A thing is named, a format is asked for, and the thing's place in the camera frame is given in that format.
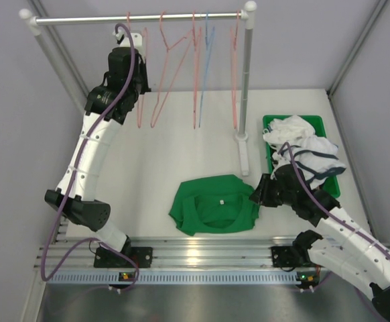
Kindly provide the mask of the green tank top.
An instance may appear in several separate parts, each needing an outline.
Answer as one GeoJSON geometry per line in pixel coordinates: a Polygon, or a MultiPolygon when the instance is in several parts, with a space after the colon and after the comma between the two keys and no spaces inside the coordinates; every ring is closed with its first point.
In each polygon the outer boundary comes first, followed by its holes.
{"type": "Polygon", "coordinates": [[[254,188],[234,174],[182,182],[169,216],[186,235],[238,233],[254,228],[259,206],[249,199],[254,188]]]}

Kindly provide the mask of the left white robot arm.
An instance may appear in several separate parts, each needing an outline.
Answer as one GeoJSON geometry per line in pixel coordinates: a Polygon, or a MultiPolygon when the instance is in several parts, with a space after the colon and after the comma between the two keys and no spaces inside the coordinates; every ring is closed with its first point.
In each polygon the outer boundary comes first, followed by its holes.
{"type": "Polygon", "coordinates": [[[111,206],[96,199],[96,186],[107,152],[140,95],[149,91],[142,55],[129,47],[113,48],[102,83],[87,97],[82,129],[68,169],[45,202],[71,223],[89,229],[110,247],[109,259],[126,266],[131,240],[111,221],[111,206]]]}

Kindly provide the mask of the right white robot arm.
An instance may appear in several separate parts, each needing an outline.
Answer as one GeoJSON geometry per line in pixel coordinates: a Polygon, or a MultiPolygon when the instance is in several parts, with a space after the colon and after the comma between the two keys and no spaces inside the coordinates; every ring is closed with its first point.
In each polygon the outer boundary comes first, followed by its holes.
{"type": "Polygon", "coordinates": [[[390,249],[363,229],[328,192],[310,189],[301,170],[282,166],[263,174],[250,200],[264,207],[286,205],[312,228],[293,240],[291,265],[327,268],[362,292],[390,321],[390,249]]]}

